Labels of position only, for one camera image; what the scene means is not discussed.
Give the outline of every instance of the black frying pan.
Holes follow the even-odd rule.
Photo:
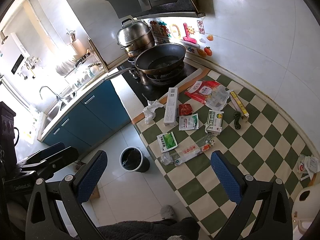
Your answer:
[[[186,48],[176,43],[151,47],[137,56],[135,67],[147,75],[166,74],[181,65]]]

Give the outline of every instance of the silver drawer handle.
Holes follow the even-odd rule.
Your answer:
[[[61,126],[64,126],[67,122],[69,122],[69,118]]]
[[[58,130],[56,130],[56,131],[53,133],[53,135],[56,135],[57,132],[59,132],[59,131],[60,131],[60,128],[58,128]]]
[[[86,105],[87,103],[89,103],[92,99],[94,99],[94,95],[86,102],[84,102],[84,104]]]

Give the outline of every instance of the foot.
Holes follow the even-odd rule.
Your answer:
[[[174,219],[178,220],[177,214],[174,212],[172,206],[165,205],[160,210],[160,215],[162,219]]]

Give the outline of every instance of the black glass cooktop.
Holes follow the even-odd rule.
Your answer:
[[[130,68],[132,64],[128,61],[122,63],[118,70]],[[184,69],[179,74],[177,78],[174,79],[174,82],[169,85],[155,85],[152,81],[141,71],[138,71],[139,78],[136,79],[133,77],[131,73],[128,71],[123,73],[122,76],[129,84],[133,92],[137,95],[139,100],[142,102],[144,106],[147,106],[147,100],[154,101],[162,97],[165,93],[168,92],[170,87],[174,87],[179,84],[182,80],[184,80],[187,76],[191,75],[197,69],[187,63],[184,63]]]

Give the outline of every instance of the green and beige checkered table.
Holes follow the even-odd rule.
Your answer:
[[[179,152],[179,149],[206,135],[204,123],[209,108],[187,97],[183,91],[179,94],[179,104],[191,104],[193,113],[198,113],[198,130],[179,131],[178,125],[174,128],[165,127],[164,108],[156,110],[156,117],[151,124],[146,125],[143,119],[134,126],[165,179],[190,214],[212,238],[236,206],[229,200],[210,166],[210,157],[214,150],[220,150],[243,174],[251,174],[257,180],[273,181],[275,177],[281,178],[291,207],[298,193],[310,182],[310,179],[300,182],[301,174],[296,171],[296,161],[300,153],[311,155],[311,152],[294,128],[275,109],[247,88],[215,71],[210,71],[200,80],[216,80],[236,92],[250,115],[248,122],[240,119],[240,130],[234,127],[235,108],[228,99],[228,104],[223,109],[223,131],[214,138],[214,147],[175,167],[173,164],[163,165],[159,161],[161,152],[156,136],[173,131],[178,142],[178,147],[173,151]],[[256,203],[246,228],[241,233],[242,237],[249,234],[260,205],[261,201]]]

